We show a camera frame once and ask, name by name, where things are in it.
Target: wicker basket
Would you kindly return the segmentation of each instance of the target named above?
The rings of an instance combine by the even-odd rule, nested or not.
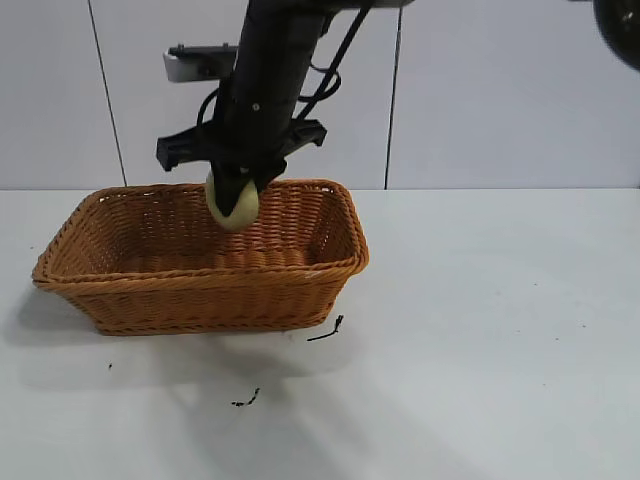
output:
[[[289,330],[322,323],[369,254],[349,192],[274,182],[241,233],[211,218],[202,185],[87,197],[33,271],[107,335]]]

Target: white wall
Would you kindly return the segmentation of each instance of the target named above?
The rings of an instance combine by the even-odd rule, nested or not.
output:
[[[0,188],[121,185],[86,0],[5,0],[0,45]]]
[[[246,1],[92,2],[129,182],[202,181],[206,164],[165,174],[155,142],[192,126],[214,85],[169,83],[162,51],[237,42]],[[382,188],[396,16],[371,14],[317,109],[325,146],[287,175]],[[590,3],[418,0],[403,23],[391,188],[640,185],[640,76],[606,49]],[[0,188],[122,184],[87,1],[8,0],[0,41]]]
[[[129,183],[204,181],[206,163],[163,172],[155,160],[155,143],[158,136],[193,126],[200,103],[215,84],[169,83],[162,52],[177,43],[237,43],[246,2],[93,0],[93,6]],[[288,175],[382,188],[396,16],[395,11],[371,14],[341,68],[341,91],[317,108],[329,130],[325,146],[309,146],[291,156]],[[321,40],[319,65],[329,63],[352,17],[341,14]]]
[[[640,185],[640,75],[591,3],[418,0],[403,20],[392,188]]]

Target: white table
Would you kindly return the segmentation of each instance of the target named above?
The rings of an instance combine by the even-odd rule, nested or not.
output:
[[[640,191],[356,192],[312,343],[101,337],[29,279],[85,194],[0,192],[0,478],[640,478]]]

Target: black cable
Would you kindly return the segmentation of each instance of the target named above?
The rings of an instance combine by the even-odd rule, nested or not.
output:
[[[220,90],[219,88],[216,88],[213,92],[207,95],[207,98],[205,98],[204,101],[202,102],[202,105],[200,105],[200,110],[198,110],[198,118],[196,120],[196,127],[198,128],[198,130],[200,130],[200,128],[202,127],[202,122],[204,121],[204,114],[207,111],[209,104],[213,101],[214,98],[218,96],[219,90]]]
[[[313,70],[315,70],[316,72],[319,73],[328,73],[329,69],[328,68],[319,68],[316,67],[313,63],[311,64],[311,68]],[[334,93],[336,93],[340,87],[342,86],[342,77],[340,76],[340,72],[336,71],[336,73],[333,75],[335,77],[335,82],[333,82],[333,85],[331,85],[330,88],[327,89],[326,92],[323,92],[322,95],[320,96],[320,98],[318,99],[318,102],[321,102],[323,100],[326,100],[327,98],[329,98],[330,96],[332,96]],[[302,103],[309,103],[309,102],[313,102],[315,100],[315,95],[300,95],[298,97],[298,101],[302,102]]]
[[[322,95],[325,93],[325,90],[329,86],[329,82],[331,81],[331,79],[338,72],[338,67],[340,66],[340,62],[342,62],[342,59],[344,58],[345,54],[347,53],[347,50],[351,46],[351,43],[353,42],[353,39],[355,38],[356,33],[358,33],[360,26],[364,22],[364,19],[367,17],[367,14],[373,7],[373,4],[374,4],[374,1],[371,0],[367,4],[367,6],[362,7],[358,12],[358,15],[356,15],[356,18],[353,20],[353,23],[349,27],[349,30],[347,31],[347,34],[344,37],[344,40],[342,40],[342,43],[340,44],[340,47],[338,48],[338,51],[336,52],[335,57],[333,57],[333,60],[331,61],[331,65],[329,65],[329,68],[327,69],[327,73],[322,79],[322,82],[320,82],[320,85],[316,89],[316,92],[313,94],[313,100],[309,101],[309,103],[305,105],[305,107],[302,109],[302,111],[300,112],[296,120],[304,120],[305,118],[307,118],[309,113],[311,113],[311,110],[313,110],[314,107],[318,104],[318,102],[322,99]]]
[[[344,315],[338,315],[338,318],[336,318],[336,325],[333,327],[333,332],[320,335],[319,337],[307,338],[307,342],[315,342],[316,340],[324,340],[325,338],[334,336],[338,333],[338,329],[340,328],[340,325],[342,325],[342,320],[344,320]]]
[[[253,402],[258,398],[258,394],[260,393],[260,389],[256,388],[253,392],[253,397],[248,402],[231,402],[231,405],[234,407],[248,407],[249,405],[253,405]]]

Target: basket rim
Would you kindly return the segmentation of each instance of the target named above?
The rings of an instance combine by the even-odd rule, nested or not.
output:
[[[199,284],[206,283],[207,286],[213,284],[219,285],[246,285],[248,282],[259,284],[272,283],[274,280],[279,279],[280,282],[286,280],[285,277],[300,276],[303,274],[303,278],[314,278],[316,275],[321,275],[324,281],[327,281],[327,277],[345,277],[355,275],[361,272],[369,262],[369,252],[362,231],[362,226],[355,211],[355,205],[353,204],[351,194],[342,185],[332,180],[280,180],[272,182],[268,188],[282,188],[286,186],[301,186],[301,187],[321,187],[329,188],[333,192],[341,197],[341,204],[346,209],[348,228],[352,235],[352,240],[355,246],[355,253],[343,260],[335,262],[322,262],[315,263],[313,265],[305,266],[280,266],[280,267],[256,267],[245,268],[241,270],[233,268],[203,268],[203,269],[178,269],[178,270],[166,270],[160,272],[114,272],[114,273],[97,273],[97,274],[81,274],[81,275],[57,275],[50,271],[50,264],[59,251],[61,251],[66,242],[69,239],[68,232],[74,228],[74,222],[78,220],[92,205],[95,204],[98,199],[108,195],[149,195],[158,194],[162,192],[172,191],[194,191],[202,188],[202,184],[156,184],[148,186],[129,186],[129,187],[109,187],[102,190],[98,190],[88,195],[74,210],[71,216],[62,225],[54,239],[49,243],[46,250],[40,255],[38,263],[36,264],[32,279],[37,286],[51,290],[66,290],[75,286],[83,285],[93,290],[100,287],[104,288],[106,285],[116,289],[118,286],[130,289],[134,285],[139,285],[141,288],[149,282],[154,282],[158,287],[159,282],[170,281],[175,288],[176,282],[183,281],[184,288],[197,288]]]

